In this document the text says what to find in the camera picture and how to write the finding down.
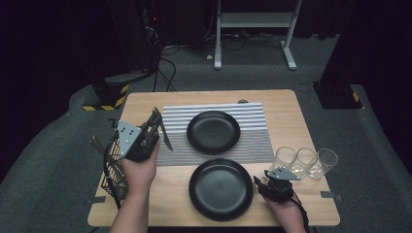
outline cable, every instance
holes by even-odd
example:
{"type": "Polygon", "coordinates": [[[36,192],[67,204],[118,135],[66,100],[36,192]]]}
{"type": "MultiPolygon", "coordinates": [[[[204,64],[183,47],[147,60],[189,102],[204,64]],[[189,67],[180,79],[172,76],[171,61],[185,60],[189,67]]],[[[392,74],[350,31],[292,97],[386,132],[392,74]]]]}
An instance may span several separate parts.
{"type": "Polygon", "coordinates": [[[180,48],[181,48],[180,45],[177,45],[177,46],[165,47],[165,48],[163,48],[163,49],[166,50],[166,49],[171,49],[171,48],[174,48],[174,47],[177,47],[178,49],[175,50],[175,51],[173,51],[173,52],[170,52],[170,53],[162,53],[162,55],[173,55],[173,54],[175,54],[176,52],[178,52],[178,51],[180,50],[180,48]]]}
{"type": "Polygon", "coordinates": [[[120,162],[122,159],[123,159],[123,157],[118,158],[118,159],[116,159],[116,160],[113,160],[112,162],[110,162],[110,163],[107,165],[107,167],[110,167],[110,166],[112,166],[113,164],[120,162]]]}
{"type": "Polygon", "coordinates": [[[157,72],[158,63],[159,63],[160,56],[161,56],[163,39],[160,38],[159,41],[160,41],[160,43],[156,43],[156,46],[154,47],[154,53],[152,54],[152,57],[151,57],[152,66],[148,68],[149,69],[148,73],[146,73],[142,76],[133,78],[133,79],[128,80],[128,81],[123,81],[123,82],[118,82],[118,83],[108,83],[108,85],[109,86],[127,85],[127,84],[142,81],[142,80],[150,77],[151,75],[155,74],[157,72]]]}
{"type": "Polygon", "coordinates": [[[157,73],[158,73],[158,68],[157,68],[157,70],[155,71],[155,75],[154,75],[154,88],[153,88],[152,92],[155,92],[155,87],[156,87],[156,84],[157,84],[157,73]]]}
{"type": "Polygon", "coordinates": [[[296,197],[297,201],[293,200],[291,197],[289,198],[289,200],[294,202],[294,204],[300,210],[300,213],[302,214],[302,219],[303,219],[303,226],[304,226],[306,232],[310,233],[308,215],[307,215],[305,209],[302,206],[302,202],[300,201],[299,197],[297,197],[295,192],[293,192],[293,195],[296,197]]]}
{"type": "MultiPolygon", "coordinates": [[[[233,34],[231,37],[229,37],[229,39],[230,40],[238,39],[238,38],[235,37],[235,35],[236,35],[236,33],[233,34]]],[[[244,48],[246,46],[246,44],[248,44],[248,40],[246,40],[244,38],[243,34],[238,34],[238,35],[239,35],[240,40],[237,40],[237,41],[243,41],[243,45],[241,45],[239,48],[236,48],[236,49],[230,49],[228,47],[224,47],[223,44],[222,44],[222,48],[225,49],[225,50],[241,50],[242,48],[244,48]]]]}
{"type": "Polygon", "coordinates": [[[169,91],[170,86],[172,86],[172,90],[176,91],[176,88],[172,85],[173,78],[176,75],[176,66],[175,66],[175,64],[173,62],[171,62],[170,60],[167,60],[167,59],[164,59],[164,58],[160,58],[160,60],[169,62],[173,66],[173,74],[172,74],[172,77],[170,77],[170,80],[168,80],[167,77],[163,73],[161,73],[161,71],[160,71],[160,74],[162,74],[163,77],[168,81],[166,91],[169,91]]]}
{"type": "Polygon", "coordinates": [[[234,8],[236,7],[236,3],[237,3],[237,0],[234,0],[233,6],[232,6],[232,9],[231,9],[232,12],[234,12],[234,8]]]}
{"type": "Polygon", "coordinates": [[[212,1],[212,15],[210,16],[210,24],[209,24],[209,29],[206,32],[206,35],[204,36],[203,39],[206,39],[206,37],[209,35],[210,33],[210,29],[212,28],[212,24],[213,24],[213,18],[215,15],[215,1],[212,1]]]}
{"type": "Polygon", "coordinates": [[[145,28],[146,28],[147,31],[150,31],[150,33],[148,33],[148,42],[153,44],[153,46],[155,47],[155,45],[157,44],[157,41],[158,41],[157,32],[153,28],[151,28],[150,26],[145,26],[145,28]],[[154,41],[151,42],[150,39],[152,38],[153,35],[154,35],[154,41]]]}
{"type": "Polygon", "coordinates": [[[276,35],[267,36],[269,39],[263,40],[263,41],[255,41],[255,40],[252,40],[251,38],[247,40],[248,40],[248,43],[250,44],[270,44],[270,43],[279,42],[285,38],[285,36],[280,36],[278,39],[272,41],[271,39],[274,38],[275,36],[276,35]]]}

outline gray carpet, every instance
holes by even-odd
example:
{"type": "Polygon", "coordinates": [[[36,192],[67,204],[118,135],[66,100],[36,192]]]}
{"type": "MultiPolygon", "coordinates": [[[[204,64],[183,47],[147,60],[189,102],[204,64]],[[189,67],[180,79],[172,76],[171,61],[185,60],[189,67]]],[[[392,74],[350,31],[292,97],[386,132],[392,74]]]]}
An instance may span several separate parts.
{"type": "MultiPolygon", "coordinates": [[[[341,223],[316,227],[313,232],[410,232],[412,223],[411,177],[385,137],[360,85],[362,110],[325,110],[311,86],[325,69],[336,38],[294,38],[292,54],[297,64],[290,71],[278,43],[248,43],[240,50],[223,50],[223,68],[215,71],[214,50],[182,47],[164,50],[177,68],[173,86],[183,90],[292,89],[295,91],[317,149],[329,148],[339,164],[329,174],[341,223]]],[[[225,42],[239,48],[239,42],[225,42]]],[[[161,71],[171,76],[172,66],[161,61],[161,71]]],[[[152,91],[154,77],[134,83],[127,93],[152,91]]],[[[161,77],[156,91],[165,91],[161,77]]],[[[113,119],[121,109],[86,112],[82,105],[90,86],[79,90],[67,114],[48,125],[25,148],[0,188],[0,232],[108,232],[87,224],[90,201],[102,173],[102,157],[88,143],[97,135],[107,143],[114,133],[113,119]]],[[[163,229],[151,232],[273,232],[258,229],[163,229]]]]}

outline wooden table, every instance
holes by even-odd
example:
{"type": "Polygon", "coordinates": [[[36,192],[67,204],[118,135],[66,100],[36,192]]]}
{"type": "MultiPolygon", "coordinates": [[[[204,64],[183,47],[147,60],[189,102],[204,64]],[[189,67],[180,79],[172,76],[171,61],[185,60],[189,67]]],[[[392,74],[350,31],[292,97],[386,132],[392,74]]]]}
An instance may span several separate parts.
{"type": "MultiPolygon", "coordinates": [[[[158,107],[162,112],[163,106],[230,104],[240,99],[262,104],[275,151],[279,147],[315,149],[296,96],[291,90],[131,93],[127,96],[121,119],[141,125],[148,119],[153,107],[158,107]]],[[[251,177],[259,178],[264,176],[263,170],[270,167],[269,163],[242,165],[251,177]]],[[[199,214],[192,206],[188,192],[189,178],[196,167],[157,167],[151,189],[149,226],[279,226],[255,185],[253,203],[241,217],[217,222],[199,214]]],[[[310,225],[332,226],[339,223],[340,217],[333,199],[321,197],[321,191],[329,191],[326,178],[317,181],[306,177],[293,182],[293,189],[308,213],[310,225]]],[[[106,200],[92,205],[88,223],[92,226],[110,226],[118,209],[114,199],[99,185],[96,197],[100,196],[106,196],[106,200]]]]}

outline metal stand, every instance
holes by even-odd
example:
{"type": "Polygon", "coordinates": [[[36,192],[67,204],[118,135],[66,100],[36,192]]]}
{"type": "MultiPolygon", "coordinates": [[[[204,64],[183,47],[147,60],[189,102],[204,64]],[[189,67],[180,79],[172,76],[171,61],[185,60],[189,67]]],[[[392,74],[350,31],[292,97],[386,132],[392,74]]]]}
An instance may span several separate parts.
{"type": "Polygon", "coordinates": [[[215,69],[222,69],[221,31],[225,27],[288,27],[286,41],[281,42],[282,50],[291,70],[296,70],[289,45],[291,44],[294,27],[299,15],[302,0],[297,0],[291,13],[222,13],[221,1],[218,0],[215,69]]]}

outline glass cup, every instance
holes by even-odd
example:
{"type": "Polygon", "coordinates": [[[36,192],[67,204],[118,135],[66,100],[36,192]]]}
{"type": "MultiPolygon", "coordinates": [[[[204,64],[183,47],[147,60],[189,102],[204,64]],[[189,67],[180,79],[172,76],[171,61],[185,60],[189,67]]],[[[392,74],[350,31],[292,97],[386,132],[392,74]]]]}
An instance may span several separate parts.
{"type": "Polygon", "coordinates": [[[302,148],[297,151],[296,161],[291,166],[291,172],[300,178],[306,176],[309,168],[318,161],[318,156],[310,149],[302,148]]]}
{"type": "Polygon", "coordinates": [[[275,160],[270,166],[270,170],[275,170],[278,167],[285,167],[290,170],[291,165],[296,160],[296,152],[288,147],[281,147],[276,150],[275,160]]]}
{"type": "Polygon", "coordinates": [[[315,163],[309,170],[308,175],[314,179],[321,179],[336,166],[338,157],[335,152],[329,149],[318,150],[318,162],[315,163]]]}

